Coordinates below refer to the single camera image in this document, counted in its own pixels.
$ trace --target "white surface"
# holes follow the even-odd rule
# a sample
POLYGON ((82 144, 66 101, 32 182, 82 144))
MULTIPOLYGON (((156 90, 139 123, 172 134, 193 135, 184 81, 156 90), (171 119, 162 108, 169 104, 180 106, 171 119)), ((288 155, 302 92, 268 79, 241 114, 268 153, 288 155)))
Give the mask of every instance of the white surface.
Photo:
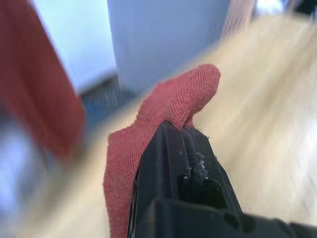
POLYGON ((115 72, 106 0, 33 2, 76 92, 115 72))

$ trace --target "red cloth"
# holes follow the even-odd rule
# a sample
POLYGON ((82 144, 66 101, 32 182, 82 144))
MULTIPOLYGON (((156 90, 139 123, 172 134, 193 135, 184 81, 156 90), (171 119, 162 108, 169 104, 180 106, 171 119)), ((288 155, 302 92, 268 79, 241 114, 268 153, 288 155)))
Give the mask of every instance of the red cloth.
POLYGON ((0 0, 0 106, 57 156, 82 131, 84 113, 27 0, 0 0))
POLYGON ((160 83, 143 101, 135 122, 110 135, 104 194, 111 238, 127 236, 132 184, 141 155, 159 124, 169 121, 178 129, 193 125, 193 115, 215 95, 219 70, 203 64, 160 83))

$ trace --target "red fabric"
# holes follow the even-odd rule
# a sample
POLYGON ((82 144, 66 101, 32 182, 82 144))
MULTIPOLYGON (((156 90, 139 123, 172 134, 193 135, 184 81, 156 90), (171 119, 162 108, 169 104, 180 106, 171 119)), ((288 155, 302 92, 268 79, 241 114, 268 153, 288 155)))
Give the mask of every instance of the red fabric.
POLYGON ((177 128, 193 125, 193 115, 215 95, 219 70, 203 64, 160 83, 143 101, 135 122, 110 135, 104 194, 111 238, 127 236, 132 184, 141 155, 159 124, 169 121, 177 128))
POLYGON ((78 139, 84 113, 27 0, 0 0, 0 106, 57 156, 78 139))

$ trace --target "wooden table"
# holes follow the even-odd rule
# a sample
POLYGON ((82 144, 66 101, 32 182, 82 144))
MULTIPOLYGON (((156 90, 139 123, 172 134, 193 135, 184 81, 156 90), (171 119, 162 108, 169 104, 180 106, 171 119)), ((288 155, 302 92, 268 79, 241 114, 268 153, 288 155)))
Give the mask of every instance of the wooden table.
MULTIPOLYGON (((194 125, 210 137, 243 210, 317 225, 317 26, 300 17, 263 17, 190 67, 203 62, 219 67, 222 78, 194 125)), ((109 237, 102 190, 107 137, 133 122, 140 103, 98 129, 67 191, 21 237, 109 237)))

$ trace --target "black plastic object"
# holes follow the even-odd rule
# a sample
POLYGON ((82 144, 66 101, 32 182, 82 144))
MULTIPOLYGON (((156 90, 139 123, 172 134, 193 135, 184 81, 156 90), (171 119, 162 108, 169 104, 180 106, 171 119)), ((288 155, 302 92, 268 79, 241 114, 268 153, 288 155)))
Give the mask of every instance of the black plastic object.
POLYGON ((135 176, 128 238, 317 238, 317 229, 242 213, 208 138, 163 122, 135 176))

